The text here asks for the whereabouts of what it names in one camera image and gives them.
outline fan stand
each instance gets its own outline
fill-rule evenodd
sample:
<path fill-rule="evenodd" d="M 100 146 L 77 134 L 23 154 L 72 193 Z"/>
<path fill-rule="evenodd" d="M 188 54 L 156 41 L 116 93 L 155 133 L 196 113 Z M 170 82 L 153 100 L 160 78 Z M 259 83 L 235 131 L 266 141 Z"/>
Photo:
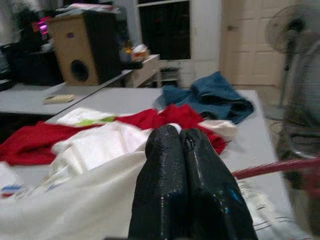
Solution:
<path fill-rule="evenodd" d="M 264 115 L 267 119 L 282 121 L 284 119 L 285 106 L 284 99 L 286 95 L 286 86 L 289 76 L 289 70 L 292 60 L 294 58 L 294 52 L 296 48 L 296 42 L 291 40 L 287 44 L 288 53 L 285 58 L 284 69 L 281 76 L 281 95 L 278 105 L 267 105 L 264 107 Z"/>

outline red wire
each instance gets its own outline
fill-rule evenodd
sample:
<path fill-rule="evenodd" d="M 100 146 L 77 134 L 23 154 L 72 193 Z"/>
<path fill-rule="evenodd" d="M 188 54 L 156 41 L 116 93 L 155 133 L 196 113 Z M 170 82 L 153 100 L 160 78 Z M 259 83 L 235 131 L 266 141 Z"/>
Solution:
<path fill-rule="evenodd" d="M 232 175 L 240 180 L 279 171 L 293 171 L 305 168 L 313 169 L 311 174 L 306 177 L 306 189 L 311 195 L 320 197 L 320 189 L 317 189 L 317 184 L 320 179 L 319 157 L 313 159 L 294 159 L 288 161 L 279 161 L 271 164 L 247 168 L 244 170 L 238 170 L 233 172 Z"/>

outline electric fan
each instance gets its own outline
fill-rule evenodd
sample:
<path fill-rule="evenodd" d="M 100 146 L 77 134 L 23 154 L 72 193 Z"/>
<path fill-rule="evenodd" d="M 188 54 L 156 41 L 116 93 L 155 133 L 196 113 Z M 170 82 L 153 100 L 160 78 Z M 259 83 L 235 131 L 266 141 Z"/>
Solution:
<path fill-rule="evenodd" d="M 306 5 L 292 5 L 279 11 L 269 21 L 265 29 L 266 41 L 279 53 L 285 54 L 284 68 L 281 77 L 281 95 L 278 105 L 268 105 L 265 107 L 267 119 L 282 120 L 284 116 L 284 99 L 286 85 L 289 78 L 289 71 L 302 32 L 306 30 L 306 16 L 309 7 Z"/>

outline blue cloth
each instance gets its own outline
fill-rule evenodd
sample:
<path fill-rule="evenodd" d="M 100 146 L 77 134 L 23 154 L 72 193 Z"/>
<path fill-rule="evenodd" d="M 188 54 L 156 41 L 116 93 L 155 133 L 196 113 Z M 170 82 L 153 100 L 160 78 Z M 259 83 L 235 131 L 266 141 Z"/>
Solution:
<path fill-rule="evenodd" d="M 240 96 L 219 71 L 195 81 L 189 90 L 172 85 L 162 88 L 165 104 L 188 104 L 199 114 L 237 124 L 254 111 L 254 106 Z"/>

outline white door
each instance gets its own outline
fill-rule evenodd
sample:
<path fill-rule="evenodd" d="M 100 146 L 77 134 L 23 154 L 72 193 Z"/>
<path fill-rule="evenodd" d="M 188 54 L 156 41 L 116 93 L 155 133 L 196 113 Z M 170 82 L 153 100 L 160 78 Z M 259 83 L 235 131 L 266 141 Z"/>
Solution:
<path fill-rule="evenodd" d="M 232 84 L 279 85 L 284 56 L 266 42 L 269 20 L 295 0 L 226 0 L 221 70 Z"/>

